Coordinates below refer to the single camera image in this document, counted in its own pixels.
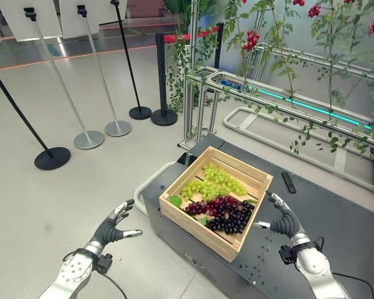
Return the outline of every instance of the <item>robotic hand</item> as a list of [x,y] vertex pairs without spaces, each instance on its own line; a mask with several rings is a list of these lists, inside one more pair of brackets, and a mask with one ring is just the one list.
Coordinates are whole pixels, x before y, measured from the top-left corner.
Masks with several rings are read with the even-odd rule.
[[92,239],[83,248],[72,252],[63,259],[60,273],[39,299],[76,299],[78,292],[89,282],[92,271],[105,274],[112,264],[110,254],[102,255],[104,247],[123,238],[142,235],[141,230],[118,230],[116,225],[128,216],[133,208],[133,199],[121,203],[100,224]]
[[279,250],[286,265],[294,263],[296,269],[307,279],[316,299],[350,299],[346,289],[332,276],[330,263],[322,253],[322,246],[310,241],[297,216],[276,194],[266,191],[282,218],[273,222],[255,222],[254,226],[285,234],[292,242],[292,248],[282,246]]

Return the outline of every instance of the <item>dark purple grapes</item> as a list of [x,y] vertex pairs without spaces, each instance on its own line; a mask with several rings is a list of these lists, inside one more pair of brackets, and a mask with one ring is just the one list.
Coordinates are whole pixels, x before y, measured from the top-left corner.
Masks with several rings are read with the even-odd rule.
[[192,202],[184,211],[190,216],[207,214],[214,217],[205,224],[212,231],[237,234],[244,232],[253,209],[254,206],[247,201],[239,202],[232,196],[219,195],[210,201]]

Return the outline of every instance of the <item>green grapes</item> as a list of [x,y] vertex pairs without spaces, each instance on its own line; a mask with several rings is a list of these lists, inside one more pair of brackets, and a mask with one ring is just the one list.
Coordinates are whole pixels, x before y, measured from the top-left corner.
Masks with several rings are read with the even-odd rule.
[[213,163],[203,167],[205,180],[192,180],[181,188],[183,198],[191,198],[194,193],[199,192],[203,200],[208,201],[218,195],[229,195],[234,192],[237,195],[247,194],[246,189],[236,179],[230,177],[224,170]]
[[244,186],[236,179],[232,178],[230,174],[226,173],[220,167],[211,163],[209,165],[204,165],[203,167],[205,179],[214,182],[215,184],[220,184],[225,187],[229,192],[234,192],[237,195],[246,195],[247,191]]

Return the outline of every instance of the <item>wooden box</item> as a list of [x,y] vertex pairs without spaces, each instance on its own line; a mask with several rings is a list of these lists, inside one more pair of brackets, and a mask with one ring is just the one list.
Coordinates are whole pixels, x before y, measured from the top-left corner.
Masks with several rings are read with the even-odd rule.
[[[209,163],[213,163],[222,168],[225,172],[230,174],[232,178],[237,179],[248,191],[247,195],[237,196],[231,193],[231,196],[239,201],[248,199],[256,201],[251,218],[242,234],[227,235],[223,231],[213,232],[196,220],[204,217],[204,215],[191,217],[169,202],[169,197],[172,195],[177,195],[182,198],[180,195],[181,188],[189,181],[197,178],[203,180],[203,166]],[[161,213],[214,250],[217,254],[222,256],[222,258],[231,262],[237,256],[245,241],[272,179],[273,177],[271,175],[210,146],[160,196]],[[184,209],[191,201],[201,201],[202,198],[201,194],[196,192],[191,199],[187,200],[182,198],[182,200],[183,202],[180,208]]]

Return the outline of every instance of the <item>red rope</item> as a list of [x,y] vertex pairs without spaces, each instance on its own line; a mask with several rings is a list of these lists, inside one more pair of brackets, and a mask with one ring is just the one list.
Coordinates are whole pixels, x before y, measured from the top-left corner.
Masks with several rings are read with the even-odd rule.
[[[197,34],[197,37],[202,37],[202,36],[208,36],[210,33],[214,33],[214,32],[217,32],[219,30],[219,26],[215,27],[215,28],[212,28],[212,30],[207,30],[207,31],[203,31],[203,32],[200,32]],[[174,36],[174,35],[171,35],[171,34],[166,34],[163,36],[163,41],[164,42],[176,42],[178,39],[180,38],[180,36]],[[183,34],[183,39],[184,40],[190,40],[190,36],[189,34]]]

